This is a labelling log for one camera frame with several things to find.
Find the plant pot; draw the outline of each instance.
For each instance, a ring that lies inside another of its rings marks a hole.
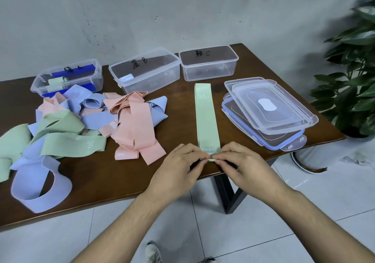
[[[293,152],[291,157],[302,170],[309,173],[322,173],[327,170],[328,166],[356,151],[374,138],[375,136],[365,138],[346,136],[346,139],[337,142],[300,149]]]

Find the tile floor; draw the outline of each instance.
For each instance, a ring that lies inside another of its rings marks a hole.
[[[337,162],[322,175],[310,175],[295,167],[289,155],[279,158],[273,168],[375,251],[375,169]],[[0,262],[69,262],[131,201],[2,232]],[[233,214],[225,215],[211,178],[198,181],[160,215],[132,262],[144,261],[149,240],[158,243],[166,263],[198,263],[208,256],[216,257],[218,263],[312,262],[289,227],[262,202],[248,196]]]

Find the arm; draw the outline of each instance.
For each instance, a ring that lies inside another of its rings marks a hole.
[[[257,153],[232,142],[212,158],[238,187],[278,213],[316,263],[375,262],[370,250],[289,187]]]
[[[130,262],[153,222],[194,186],[208,158],[211,157],[192,144],[176,147],[155,172],[147,190],[72,262]],[[190,165],[199,159],[202,161],[190,171]]]

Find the table leg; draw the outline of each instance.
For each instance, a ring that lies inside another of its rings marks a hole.
[[[274,157],[269,160],[266,160],[266,162],[269,166],[271,166],[276,160],[277,157]],[[238,188],[236,193],[234,193],[232,185],[229,182],[228,176],[225,173],[216,175],[213,178],[218,188],[225,213],[233,213],[234,210],[236,210],[236,208],[239,206],[239,204],[241,204],[243,199],[245,199],[245,197],[247,196],[246,192]]]

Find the finger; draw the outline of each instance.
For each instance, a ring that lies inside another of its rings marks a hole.
[[[178,152],[180,152],[180,153],[182,153],[182,154],[188,154],[188,153],[190,153],[190,152],[201,152],[201,151],[202,151],[202,150],[201,150],[199,147],[197,147],[197,146],[195,146],[195,145],[193,145],[193,144],[187,144],[187,145],[181,147],[181,148],[178,150]]]
[[[243,154],[239,152],[220,152],[211,156],[215,160],[227,160],[237,166],[241,165]]]
[[[204,160],[204,159],[211,158],[211,156],[208,153],[202,152],[202,151],[200,151],[200,152],[190,152],[190,153],[186,154],[184,157],[188,161],[189,165],[192,165],[197,160]]]
[[[181,147],[185,146],[184,144],[179,144],[177,147],[175,147],[171,152],[178,151]]]
[[[227,164],[227,162],[223,160],[215,160],[215,163],[222,168],[225,174],[230,179],[232,179],[235,185],[237,185],[238,187],[242,186],[242,183],[243,183],[242,174],[239,173],[233,166]]]
[[[188,178],[192,183],[195,183],[198,177],[201,175],[204,165],[208,160],[201,160],[190,172],[187,174]]]
[[[244,147],[243,145],[240,145],[236,142],[230,142],[229,144],[226,144],[223,146],[220,150],[221,152],[246,152],[246,153],[252,153],[253,151],[248,149],[247,147]]]

